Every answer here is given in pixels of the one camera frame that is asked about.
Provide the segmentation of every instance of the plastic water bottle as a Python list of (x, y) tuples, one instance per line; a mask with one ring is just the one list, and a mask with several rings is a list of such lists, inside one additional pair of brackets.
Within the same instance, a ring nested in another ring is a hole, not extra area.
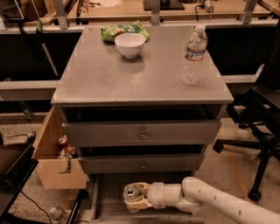
[(205, 29), (203, 24), (197, 24), (185, 45), (181, 80), (187, 85), (194, 85), (200, 78), (200, 69), (208, 43)]
[(60, 206), (54, 206), (50, 210), (50, 216), (59, 224), (66, 224), (68, 219), (67, 212)]

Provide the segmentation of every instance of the black seat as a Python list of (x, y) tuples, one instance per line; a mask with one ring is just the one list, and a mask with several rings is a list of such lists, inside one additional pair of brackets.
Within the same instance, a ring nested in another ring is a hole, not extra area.
[[(276, 26), (273, 49), (268, 61), (251, 89), (241, 98), (241, 105), (245, 109), (239, 114), (235, 110), (235, 102), (227, 105), (227, 112), (239, 128), (250, 128), (258, 142), (235, 141), (217, 139), (213, 149), (222, 152), (223, 144), (240, 146), (260, 150), (258, 157), (261, 159), (255, 182), (248, 193), (253, 201), (258, 201), (262, 194), (259, 186), (263, 174), (270, 160), (275, 157), (280, 160), (280, 20)], [(262, 132), (258, 126), (262, 124), (268, 133)]]

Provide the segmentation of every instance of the drawer front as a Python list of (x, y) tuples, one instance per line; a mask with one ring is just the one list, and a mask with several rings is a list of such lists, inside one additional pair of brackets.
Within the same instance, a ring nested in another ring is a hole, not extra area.
[(80, 165), (86, 174), (120, 172), (196, 171), (203, 154), (149, 155), (122, 157), (84, 157)]
[(187, 122), (76, 122), (64, 123), (63, 130), (75, 147), (211, 144), (220, 128), (218, 120)]

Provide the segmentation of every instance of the gray tabletop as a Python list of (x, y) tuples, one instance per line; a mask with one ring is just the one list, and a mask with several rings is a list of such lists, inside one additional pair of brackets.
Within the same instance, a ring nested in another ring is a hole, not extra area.
[(208, 52), (199, 82), (181, 80), (183, 49), (191, 26), (146, 27), (150, 39), (134, 59), (87, 27), (75, 47), (53, 105), (227, 104), (233, 98)]

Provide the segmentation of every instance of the drawer knob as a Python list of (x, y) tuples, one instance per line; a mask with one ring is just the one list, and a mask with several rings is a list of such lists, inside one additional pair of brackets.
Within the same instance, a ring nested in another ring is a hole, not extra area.
[(141, 132), (139, 137), (140, 137), (141, 140), (146, 140), (147, 139), (147, 135), (144, 132)]
[(145, 165), (145, 163), (141, 163), (140, 168), (141, 168), (142, 170), (146, 169), (146, 165)]

